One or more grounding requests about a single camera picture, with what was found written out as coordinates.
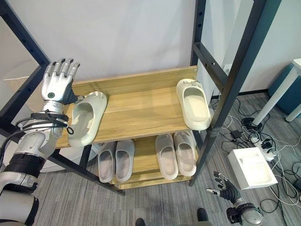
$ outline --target white box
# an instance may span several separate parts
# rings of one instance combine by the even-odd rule
[[[234,149],[228,159],[241,189],[278,183],[258,147]]]

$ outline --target black metal frame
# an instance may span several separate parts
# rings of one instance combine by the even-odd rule
[[[190,186],[195,183],[222,124],[224,123],[236,96],[239,94],[239,90],[259,52],[280,2],[281,0],[254,1],[232,68],[229,76],[227,76],[201,42],[206,0],[196,0],[190,65],[197,65],[198,60],[201,61],[221,92],[221,97],[212,118],[211,125],[207,129],[207,135],[204,142],[201,139],[200,133],[198,131],[193,131],[199,149],[199,157],[197,159],[197,171],[190,180]],[[17,130],[11,122],[37,85],[41,82],[45,68],[49,64],[49,60],[5,1],[0,1],[0,15],[40,65],[0,111],[0,134],[8,137]],[[14,137],[13,140],[17,142],[20,136],[22,136],[22,134]],[[98,176],[86,170],[90,150],[91,145],[85,146],[79,165],[60,155],[60,149],[55,150],[49,159],[111,191],[120,195],[125,195],[124,191],[119,190],[109,183],[100,182]]]
[[[0,1],[0,16],[39,64],[38,68],[30,75],[20,89],[10,98],[10,100],[0,111],[0,134],[8,137],[14,132],[18,131],[18,129],[11,122],[32,92],[36,89],[38,84],[42,81],[45,69],[49,64],[49,60],[21,24],[10,6],[4,0]],[[23,135],[24,133],[21,133],[13,137],[12,140],[18,142]],[[56,149],[55,152],[49,157],[49,160],[90,181],[93,181],[94,183],[106,189],[124,196],[125,192],[123,190],[120,190],[116,186],[109,183],[100,182],[97,175],[86,170],[90,151],[91,145],[84,147],[79,165],[60,155],[60,149]]]
[[[200,59],[221,92],[221,97],[213,115],[211,125],[207,129],[204,142],[200,140],[200,135],[197,131],[193,133],[197,140],[199,157],[197,159],[197,171],[189,182],[190,186],[193,186],[198,178],[206,157],[254,63],[280,3],[281,0],[254,1],[228,77],[201,42],[194,42],[192,44],[192,58],[197,56]],[[196,62],[191,61],[191,65],[196,65]]]

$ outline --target gray carpet floor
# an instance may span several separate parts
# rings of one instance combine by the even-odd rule
[[[263,108],[268,100],[267,94],[240,96],[241,111],[250,114]],[[232,107],[231,115],[242,119],[244,116],[237,111],[238,102]],[[264,126],[263,132],[278,140],[296,144],[301,135],[301,119],[291,123],[285,122],[283,113],[274,107],[270,119]],[[234,120],[229,126],[231,130],[241,130],[239,123]],[[222,150],[221,143],[226,140],[219,136],[209,154],[205,165],[193,187],[188,182],[166,185],[149,186],[126,190],[126,196],[121,197],[69,171],[42,173],[39,176],[39,188],[35,196],[40,200],[40,208],[35,219],[38,226],[134,226],[137,218],[143,218],[147,226],[193,225],[197,221],[197,209],[207,210],[210,221],[215,226],[231,225],[226,216],[226,209],[231,207],[229,201],[209,195],[206,188],[217,188],[213,171],[227,175],[234,184],[238,185],[234,172]],[[236,148],[232,143],[224,143],[223,148],[231,151]],[[301,158],[301,144],[282,150],[281,162],[285,169],[290,169],[298,161],[293,150]],[[97,162],[92,160],[88,169],[96,173]],[[281,198],[286,202],[281,188]],[[275,199],[269,188],[258,188],[242,191],[245,199],[259,206],[266,198]],[[274,203],[264,204],[267,210],[273,209]],[[301,225],[301,208],[284,205],[284,215],[289,226]],[[270,214],[264,214],[263,226],[284,225],[280,209]]]

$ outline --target black shoe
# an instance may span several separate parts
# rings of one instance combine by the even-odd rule
[[[145,222],[142,218],[136,220],[135,226],[145,226]]]
[[[198,221],[208,221],[208,215],[205,209],[199,208],[197,215]]]

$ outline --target slipper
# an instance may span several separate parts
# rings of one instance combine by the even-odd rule
[[[110,182],[115,175],[115,150],[117,142],[100,144],[97,150],[98,176],[103,183]]]
[[[174,133],[174,145],[180,173],[187,177],[194,175],[197,165],[195,144],[191,132]]]
[[[89,93],[75,105],[70,126],[74,134],[68,134],[72,147],[86,146],[94,140],[106,106],[107,97],[98,91]]]
[[[201,83],[192,79],[182,79],[177,84],[176,92],[186,126],[192,130],[207,129],[211,116]]]
[[[170,134],[157,136],[155,146],[162,176],[166,180],[175,179],[178,176],[179,169],[172,136]]]
[[[116,178],[119,182],[130,179],[133,170],[135,143],[133,140],[120,140],[116,147]]]

